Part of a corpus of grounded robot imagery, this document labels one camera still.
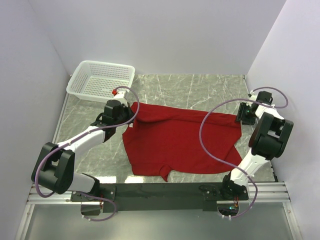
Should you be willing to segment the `white plastic basket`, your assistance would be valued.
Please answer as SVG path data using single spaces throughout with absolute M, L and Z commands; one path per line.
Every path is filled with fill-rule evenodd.
M 119 86 L 131 87 L 135 68 L 131 65 L 84 60 L 74 70 L 66 92 L 80 100 L 105 103 Z

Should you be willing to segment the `red t shirt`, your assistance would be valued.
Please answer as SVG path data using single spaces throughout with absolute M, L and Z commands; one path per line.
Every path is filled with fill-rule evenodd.
M 235 144 L 242 136 L 241 125 L 232 114 L 212 113 L 201 126 L 205 111 L 134 102 L 137 117 L 122 135 L 134 175 L 168 179 L 171 171 L 191 174 L 219 174 L 233 167 L 209 153 L 238 165 L 242 158 Z

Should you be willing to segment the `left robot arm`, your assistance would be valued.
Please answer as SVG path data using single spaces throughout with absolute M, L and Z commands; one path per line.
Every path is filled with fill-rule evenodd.
M 75 162 L 84 153 L 108 141 L 118 127 L 132 123 L 134 117 L 125 99 L 108 100 L 104 111 L 86 130 L 58 144 L 44 144 L 31 174 L 38 195 L 42 198 L 51 196 L 41 192 L 40 187 L 44 187 L 53 194 L 82 192 L 88 201 L 96 200 L 100 195 L 99 180 L 85 173 L 76 173 Z

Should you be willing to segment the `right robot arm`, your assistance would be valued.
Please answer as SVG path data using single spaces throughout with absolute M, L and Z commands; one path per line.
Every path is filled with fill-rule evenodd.
M 246 125 L 257 125 L 248 142 L 249 151 L 238 167 L 222 180 L 219 193 L 226 200 L 243 199 L 247 195 L 249 178 L 267 162 L 279 158 L 288 143 L 294 123 L 282 117 L 272 105 L 272 93 L 254 91 L 249 93 L 254 103 L 240 104 L 236 121 Z

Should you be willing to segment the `black base beam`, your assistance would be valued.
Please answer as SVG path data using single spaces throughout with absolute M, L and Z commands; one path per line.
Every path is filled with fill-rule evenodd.
M 123 211 L 203 210 L 216 212 L 219 201 L 246 201 L 248 190 L 230 188 L 222 182 L 187 183 L 102 183 L 97 195 L 115 203 L 101 201 L 81 193 L 71 195 L 72 202 L 82 206 L 94 202 L 103 213 Z

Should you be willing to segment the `aluminium frame rail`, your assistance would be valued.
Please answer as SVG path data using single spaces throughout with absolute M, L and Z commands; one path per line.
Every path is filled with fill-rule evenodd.
M 57 140 L 57 136 L 58 136 L 58 133 L 59 133 L 59 130 L 60 130 L 60 126 L 61 126 L 61 122 L 62 122 L 62 118 L 63 118 L 64 112 L 65 112 L 66 103 L 68 101 L 68 98 L 69 98 L 69 94 L 66 92 L 65 96 L 64 96 L 62 108 L 61 108 L 61 111 L 60 111 L 60 114 L 59 114 L 58 122 L 57 122 L 57 125 L 56 125 L 56 129 L 55 129 L 55 132 L 54 132 L 54 135 L 53 135 L 53 139 L 52 139 L 53 142 L 55 142 Z M 37 193 L 36 187 L 33 184 L 31 186 L 31 189 L 30 189 L 26 204 L 32 204 L 31 197 L 36 197 L 37 199 L 40 199 L 40 200 L 42 200 L 42 199 L 46 200 L 46 198 L 43 198 L 43 197 L 39 196 L 36 193 Z

